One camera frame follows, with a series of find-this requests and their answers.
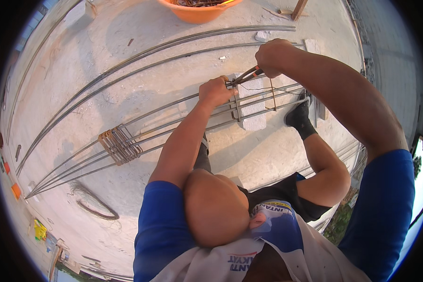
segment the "black sock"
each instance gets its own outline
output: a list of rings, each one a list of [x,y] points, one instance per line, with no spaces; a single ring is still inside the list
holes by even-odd
[[[294,127],[303,141],[310,135],[316,133],[315,128],[309,120],[308,101],[304,101],[292,112],[285,115],[284,122],[286,125]]]

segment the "hand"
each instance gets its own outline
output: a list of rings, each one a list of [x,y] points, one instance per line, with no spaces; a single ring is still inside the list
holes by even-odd
[[[257,53],[255,53],[255,59],[260,69],[265,72],[269,78],[275,78],[279,76],[281,71],[281,65],[279,65],[279,56],[284,55],[285,51],[295,48],[290,41],[285,39],[276,38],[268,41],[267,43],[260,46]]]
[[[227,89],[228,80],[227,76],[222,75],[202,84],[199,87],[199,102],[214,109],[227,102],[232,95],[238,94],[237,89]]]

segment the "worker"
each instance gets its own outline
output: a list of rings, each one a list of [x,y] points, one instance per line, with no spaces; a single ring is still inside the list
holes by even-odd
[[[284,121],[302,138],[313,177],[294,173],[248,193],[211,172],[204,131],[212,111],[237,94],[221,76],[199,87],[198,103],[166,141],[146,186],[134,281],[386,281],[415,196],[412,157],[395,114],[358,72],[287,40],[267,42],[255,58],[267,77],[284,74],[313,93],[367,150],[341,243],[306,223],[350,186],[347,168],[310,124],[306,102]]]

